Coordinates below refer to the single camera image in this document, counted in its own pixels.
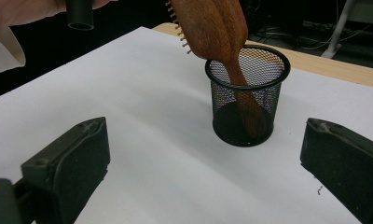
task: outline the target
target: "white paper sheet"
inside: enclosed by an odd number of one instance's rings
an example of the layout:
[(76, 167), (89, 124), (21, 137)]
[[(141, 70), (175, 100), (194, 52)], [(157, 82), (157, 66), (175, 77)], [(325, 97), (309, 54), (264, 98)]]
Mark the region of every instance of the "white paper sheet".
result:
[(373, 140), (373, 88), (292, 69), (270, 139), (233, 147), (213, 131), (205, 61), (181, 45), (139, 28), (1, 96), (0, 177), (104, 116), (112, 160), (76, 223), (358, 223), (299, 154), (307, 118)]

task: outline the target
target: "pen holder rim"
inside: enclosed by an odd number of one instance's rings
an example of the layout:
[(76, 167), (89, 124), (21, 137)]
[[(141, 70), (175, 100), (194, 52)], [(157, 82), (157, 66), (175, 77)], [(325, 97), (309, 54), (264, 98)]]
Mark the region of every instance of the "pen holder rim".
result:
[(228, 82), (224, 82), (224, 81), (220, 80), (219, 78), (215, 77), (213, 75), (212, 71), (211, 71), (211, 68), (210, 68), (211, 62), (214, 61), (214, 60), (207, 60), (206, 64), (204, 65), (204, 69), (205, 69), (205, 73), (206, 73), (207, 77), (211, 81), (213, 81), (215, 84), (220, 85), (222, 87), (226, 87), (226, 88), (228, 88), (230, 90), (233, 90), (233, 91), (261, 91), (261, 90), (268, 89), (270, 87), (276, 86), (279, 83), (282, 83), (288, 77), (288, 75), (291, 71), (291, 63), (285, 57), (285, 55), (283, 55), (280, 51), (278, 51), (276, 49), (269, 48), (269, 47), (260, 46), (260, 45), (244, 45), (243, 48), (244, 49), (260, 49), (260, 50), (267, 51), (269, 53), (272, 53), (272, 54), (278, 56), (283, 61), (283, 66), (284, 66), (283, 72), (277, 78), (275, 78), (272, 81), (267, 82), (265, 84), (238, 86), (238, 85), (233, 85), (233, 84), (228, 83)]

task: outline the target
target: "black mesh pen holder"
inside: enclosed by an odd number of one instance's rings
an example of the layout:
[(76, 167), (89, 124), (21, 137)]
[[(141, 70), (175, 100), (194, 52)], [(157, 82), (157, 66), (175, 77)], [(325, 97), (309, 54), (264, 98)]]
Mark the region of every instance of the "black mesh pen holder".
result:
[(281, 52), (256, 45), (244, 46), (239, 63), (247, 86), (232, 85), (220, 62), (208, 60), (205, 64), (211, 80), (213, 128), (228, 144), (253, 147), (265, 142), (273, 132), (281, 85), (291, 65)]

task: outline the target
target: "hairbrush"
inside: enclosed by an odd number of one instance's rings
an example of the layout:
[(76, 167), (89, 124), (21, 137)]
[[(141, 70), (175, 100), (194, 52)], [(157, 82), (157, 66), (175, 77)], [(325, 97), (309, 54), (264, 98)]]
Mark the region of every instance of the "hairbrush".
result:
[[(166, 6), (181, 30), (181, 40), (186, 40), (183, 47), (189, 45), (202, 59), (221, 62), (232, 85), (248, 86), (239, 63), (248, 28), (238, 0), (170, 0)], [(245, 130), (258, 136), (266, 129), (260, 105), (250, 91), (234, 94)]]

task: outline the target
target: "wooden table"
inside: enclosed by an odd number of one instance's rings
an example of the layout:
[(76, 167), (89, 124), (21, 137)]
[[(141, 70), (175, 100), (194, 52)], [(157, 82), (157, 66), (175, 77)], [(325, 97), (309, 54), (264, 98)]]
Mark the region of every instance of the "wooden table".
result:
[[(175, 29), (175, 24), (172, 23), (163, 23), (155, 27), (154, 30), (161, 31), (169, 35), (177, 35), (177, 33), (179, 33), (179, 31)], [(247, 40), (246, 44), (262, 45), (277, 49), (288, 58), (291, 66), (294, 68), (373, 87), (373, 68), (334, 61), (290, 49), (282, 49), (264, 45), (249, 40)]]

